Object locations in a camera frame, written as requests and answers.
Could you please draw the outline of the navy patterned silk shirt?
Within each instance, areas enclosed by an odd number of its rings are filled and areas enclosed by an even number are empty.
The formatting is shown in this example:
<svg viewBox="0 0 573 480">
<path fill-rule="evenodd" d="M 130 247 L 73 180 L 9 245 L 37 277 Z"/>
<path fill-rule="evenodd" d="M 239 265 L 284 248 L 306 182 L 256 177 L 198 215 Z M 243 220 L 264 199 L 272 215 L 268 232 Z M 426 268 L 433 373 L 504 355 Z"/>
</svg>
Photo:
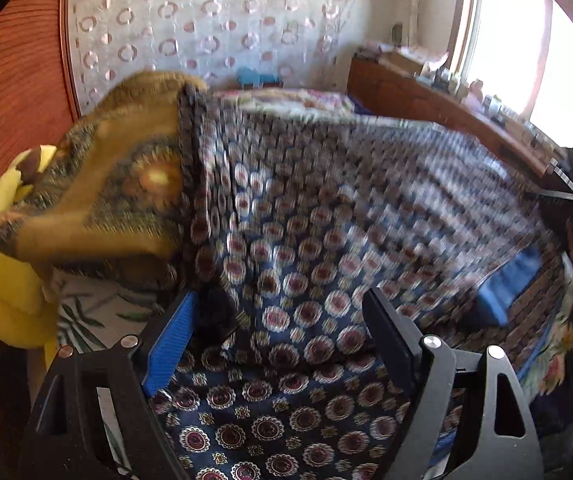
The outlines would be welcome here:
<svg viewBox="0 0 573 480">
<path fill-rule="evenodd" d="M 453 347 L 522 368 L 567 290 L 529 184 L 472 136 L 364 115 L 242 110 L 206 92 L 180 118 L 200 147 L 195 272 L 236 312 L 195 344 L 154 408 L 191 479 L 367 479 L 408 408 L 363 313 L 380 289 Z M 503 327 L 477 289 L 529 246 L 541 270 Z"/>
</svg>

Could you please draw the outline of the palm leaf bedsheet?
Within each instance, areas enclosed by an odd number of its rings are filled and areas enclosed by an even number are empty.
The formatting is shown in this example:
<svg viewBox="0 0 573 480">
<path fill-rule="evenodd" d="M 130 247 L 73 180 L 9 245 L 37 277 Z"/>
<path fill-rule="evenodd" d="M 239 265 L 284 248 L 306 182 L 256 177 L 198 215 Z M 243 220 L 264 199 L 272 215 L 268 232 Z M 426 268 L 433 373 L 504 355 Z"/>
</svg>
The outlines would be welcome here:
<svg viewBox="0 0 573 480">
<path fill-rule="evenodd" d="M 110 349 L 164 313 L 154 292 L 133 292 L 113 281 L 59 270 L 49 290 L 58 303 L 58 345 L 68 344 L 78 353 Z"/>
</svg>

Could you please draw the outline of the yellow plush toy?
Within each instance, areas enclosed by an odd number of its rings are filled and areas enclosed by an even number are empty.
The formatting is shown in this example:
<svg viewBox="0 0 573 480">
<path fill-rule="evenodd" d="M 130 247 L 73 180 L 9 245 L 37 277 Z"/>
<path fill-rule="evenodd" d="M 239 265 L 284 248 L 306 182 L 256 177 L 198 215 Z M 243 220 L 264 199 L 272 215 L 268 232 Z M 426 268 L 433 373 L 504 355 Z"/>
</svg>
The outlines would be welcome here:
<svg viewBox="0 0 573 480">
<path fill-rule="evenodd" d="M 55 153 L 39 145 L 17 155 L 0 177 L 0 214 L 24 198 Z M 41 349 L 50 363 L 56 352 L 58 307 L 44 299 L 42 279 L 24 262 L 0 254 L 0 346 Z"/>
</svg>

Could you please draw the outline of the mustard patterned folded cloth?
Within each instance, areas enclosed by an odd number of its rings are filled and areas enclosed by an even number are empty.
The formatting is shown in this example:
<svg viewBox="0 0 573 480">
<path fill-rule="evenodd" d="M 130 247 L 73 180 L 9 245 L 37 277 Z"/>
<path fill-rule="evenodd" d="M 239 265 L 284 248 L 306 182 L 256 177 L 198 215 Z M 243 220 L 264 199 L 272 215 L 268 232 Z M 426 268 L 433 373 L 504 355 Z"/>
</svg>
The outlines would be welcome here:
<svg viewBox="0 0 573 480">
<path fill-rule="evenodd" d="M 207 88 L 183 72 L 121 81 L 64 134 L 28 195 L 0 212 L 0 254 L 134 290 L 174 286 L 198 171 L 180 118 Z"/>
</svg>

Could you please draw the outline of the window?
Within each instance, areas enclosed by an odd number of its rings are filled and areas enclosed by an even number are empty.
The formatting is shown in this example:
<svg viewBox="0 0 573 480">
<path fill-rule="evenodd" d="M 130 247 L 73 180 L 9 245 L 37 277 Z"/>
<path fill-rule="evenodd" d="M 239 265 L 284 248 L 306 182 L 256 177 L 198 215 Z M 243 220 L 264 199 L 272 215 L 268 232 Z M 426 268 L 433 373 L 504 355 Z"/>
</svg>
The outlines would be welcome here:
<svg viewBox="0 0 573 480">
<path fill-rule="evenodd" d="M 573 150 L 573 22 L 555 0 L 470 0 L 459 70 L 518 139 Z"/>
</svg>

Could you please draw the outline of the cardboard box on sideboard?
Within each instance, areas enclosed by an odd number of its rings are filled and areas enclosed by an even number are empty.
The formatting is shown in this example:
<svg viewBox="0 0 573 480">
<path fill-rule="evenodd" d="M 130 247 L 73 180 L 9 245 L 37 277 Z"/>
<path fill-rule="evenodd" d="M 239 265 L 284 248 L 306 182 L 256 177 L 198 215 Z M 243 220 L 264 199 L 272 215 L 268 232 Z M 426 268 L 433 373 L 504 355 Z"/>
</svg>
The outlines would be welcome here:
<svg viewBox="0 0 573 480">
<path fill-rule="evenodd" d="M 416 76 L 435 72 L 447 61 L 447 52 L 433 52 L 424 47 L 399 47 L 384 54 L 385 61 L 404 73 Z"/>
</svg>

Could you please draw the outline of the wooden sideboard cabinet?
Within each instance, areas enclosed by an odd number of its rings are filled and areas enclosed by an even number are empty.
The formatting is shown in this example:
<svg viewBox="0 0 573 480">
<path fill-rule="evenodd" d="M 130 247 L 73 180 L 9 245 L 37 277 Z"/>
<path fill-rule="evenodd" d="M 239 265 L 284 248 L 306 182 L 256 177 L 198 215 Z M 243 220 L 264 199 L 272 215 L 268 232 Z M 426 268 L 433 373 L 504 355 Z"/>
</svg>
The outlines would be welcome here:
<svg viewBox="0 0 573 480">
<path fill-rule="evenodd" d="M 509 132 L 416 79 L 355 56 L 349 69 L 347 94 L 375 115 L 436 122 L 448 129 L 469 133 L 542 188 L 563 189 L 559 177 Z"/>
</svg>

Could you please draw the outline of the floral quilt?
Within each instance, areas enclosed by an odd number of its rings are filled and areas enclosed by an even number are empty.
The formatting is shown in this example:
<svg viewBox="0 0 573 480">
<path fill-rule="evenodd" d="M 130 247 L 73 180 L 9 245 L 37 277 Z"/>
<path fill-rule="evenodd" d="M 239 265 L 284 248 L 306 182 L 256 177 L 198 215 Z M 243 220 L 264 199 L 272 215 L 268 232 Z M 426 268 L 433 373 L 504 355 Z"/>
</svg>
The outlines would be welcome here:
<svg viewBox="0 0 573 480">
<path fill-rule="evenodd" d="M 351 116 L 356 113 L 354 102 L 345 94 L 337 92 L 268 88 L 217 91 L 215 96 L 238 105 L 242 110 L 334 116 Z"/>
</svg>

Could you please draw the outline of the blue toy at headboard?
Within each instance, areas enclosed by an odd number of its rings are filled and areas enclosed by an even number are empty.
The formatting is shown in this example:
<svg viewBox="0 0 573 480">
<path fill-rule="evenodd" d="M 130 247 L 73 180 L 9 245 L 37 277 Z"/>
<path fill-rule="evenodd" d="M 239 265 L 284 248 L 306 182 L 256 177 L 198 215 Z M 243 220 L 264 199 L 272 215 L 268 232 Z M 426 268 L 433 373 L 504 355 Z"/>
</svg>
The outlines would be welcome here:
<svg viewBox="0 0 573 480">
<path fill-rule="evenodd" d="M 283 81 L 279 76 L 261 73 L 248 67 L 241 67 L 236 71 L 236 81 L 242 90 L 283 87 Z"/>
</svg>

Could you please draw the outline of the wooden louvered wardrobe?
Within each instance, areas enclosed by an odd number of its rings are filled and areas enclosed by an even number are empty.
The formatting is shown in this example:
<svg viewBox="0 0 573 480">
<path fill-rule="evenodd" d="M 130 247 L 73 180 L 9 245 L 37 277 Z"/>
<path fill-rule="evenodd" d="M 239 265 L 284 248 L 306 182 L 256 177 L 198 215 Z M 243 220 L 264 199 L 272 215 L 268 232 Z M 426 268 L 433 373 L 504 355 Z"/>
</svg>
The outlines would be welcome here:
<svg viewBox="0 0 573 480">
<path fill-rule="evenodd" d="M 0 176 L 26 148 L 48 144 L 79 117 L 68 0 L 0 0 Z"/>
</svg>

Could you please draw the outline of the pink circle sheer curtain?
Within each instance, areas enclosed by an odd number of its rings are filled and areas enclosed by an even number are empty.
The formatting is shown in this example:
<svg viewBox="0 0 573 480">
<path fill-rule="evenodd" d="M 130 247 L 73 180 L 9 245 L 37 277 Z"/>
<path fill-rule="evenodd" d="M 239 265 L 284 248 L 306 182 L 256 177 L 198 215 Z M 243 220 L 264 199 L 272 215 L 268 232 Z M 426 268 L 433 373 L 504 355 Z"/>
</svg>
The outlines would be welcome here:
<svg viewBox="0 0 573 480">
<path fill-rule="evenodd" d="M 244 70 L 328 88 L 355 0 L 68 0 L 70 57 L 88 113 L 140 70 L 182 70 L 214 88 Z"/>
</svg>

